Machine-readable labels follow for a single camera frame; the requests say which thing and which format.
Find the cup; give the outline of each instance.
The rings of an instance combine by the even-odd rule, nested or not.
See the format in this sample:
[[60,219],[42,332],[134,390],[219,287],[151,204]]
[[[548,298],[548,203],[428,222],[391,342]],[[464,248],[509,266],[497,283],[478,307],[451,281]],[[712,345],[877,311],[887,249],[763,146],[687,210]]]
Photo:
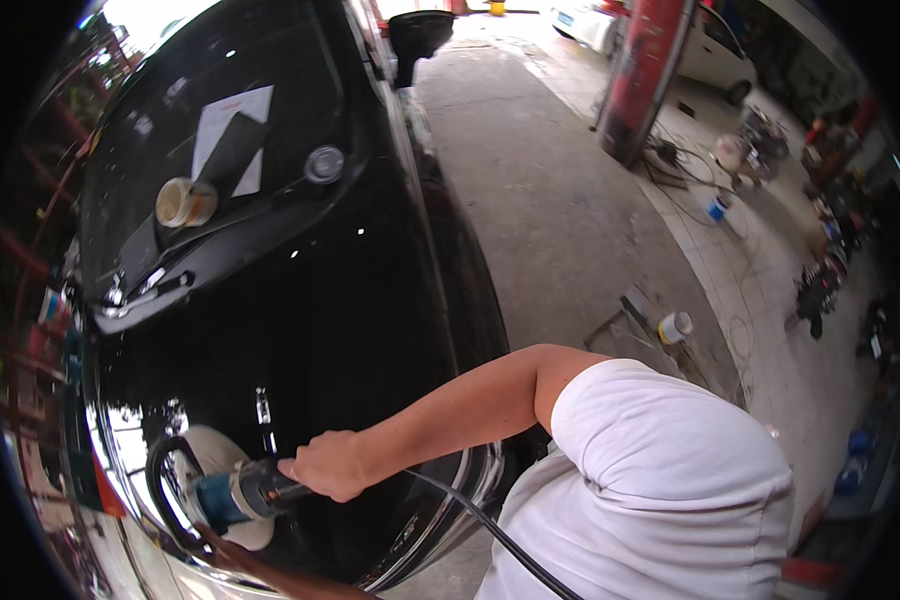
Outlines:
[[175,176],[156,195],[156,220],[165,228],[195,228],[210,220],[217,210],[213,185]]

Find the car side mirror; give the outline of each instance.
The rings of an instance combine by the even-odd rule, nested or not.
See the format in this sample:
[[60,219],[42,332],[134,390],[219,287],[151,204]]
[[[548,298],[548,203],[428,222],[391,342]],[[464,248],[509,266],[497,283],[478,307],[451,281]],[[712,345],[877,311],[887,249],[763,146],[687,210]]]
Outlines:
[[446,10],[415,10],[389,20],[389,40],[396,54],[396,88],[414,84],[414,65],[430,59],[453,36],[454,13]]

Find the polishing pad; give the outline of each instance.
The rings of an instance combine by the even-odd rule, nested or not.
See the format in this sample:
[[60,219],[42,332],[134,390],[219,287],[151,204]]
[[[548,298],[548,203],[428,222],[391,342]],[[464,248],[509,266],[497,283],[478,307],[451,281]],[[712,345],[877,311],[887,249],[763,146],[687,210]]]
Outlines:
[[[251,458],[240,449],[240,446],[230,438],[205,425],[192,425],[180,436],[190,445],[196,462],[200,464],[204,475],[224,474],[233,472],[234,466],[243,461],[249,462]],[[177,465],[177,481],[184,482],[186,478],[181,469],[186,469],[186,461],[174,461]],[[224,540],[243,546],[247,550],[260,550],[270,543],[274,537],[274,520],[272,518],[254,518],[249,521],[230,525],[227,532],[222,535]]]

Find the white car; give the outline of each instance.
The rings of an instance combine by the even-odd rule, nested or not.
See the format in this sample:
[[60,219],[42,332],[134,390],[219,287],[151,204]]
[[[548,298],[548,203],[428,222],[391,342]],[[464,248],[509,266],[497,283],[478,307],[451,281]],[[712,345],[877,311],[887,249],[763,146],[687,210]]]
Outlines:
[[[566,38],[612,56],[622,44],[626,19],[608,11],[606,2],[552,0],[548,18]],[[736,36],[719,14],[699,5],[688,33],[677,75],[689,77],[723,90],[733,106],[739,106],[756,81],[756,68],[744,54]]]

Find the white paper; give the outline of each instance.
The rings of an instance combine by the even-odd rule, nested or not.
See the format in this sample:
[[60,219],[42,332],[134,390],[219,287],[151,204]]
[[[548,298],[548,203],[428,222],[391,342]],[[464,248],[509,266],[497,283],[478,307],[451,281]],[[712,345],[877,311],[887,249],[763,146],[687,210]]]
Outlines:
[[[193,163],[190,177],[196,179],[204,169],[204,163],[210,158],[217,142],[224,135],[233,115],[243,113],[246,116],[266,123],[270,116],[270,101],[274,95],[274,87],[258,87],[230,96],[216,102],[208,103],[200,112],[200,120],[196,125],[196,140],[193,143]],[[260,191],[260,177],[263,172],[264,150],[261,148],[246,167],[240,183],[233,190],[234,196],[246,196]]]

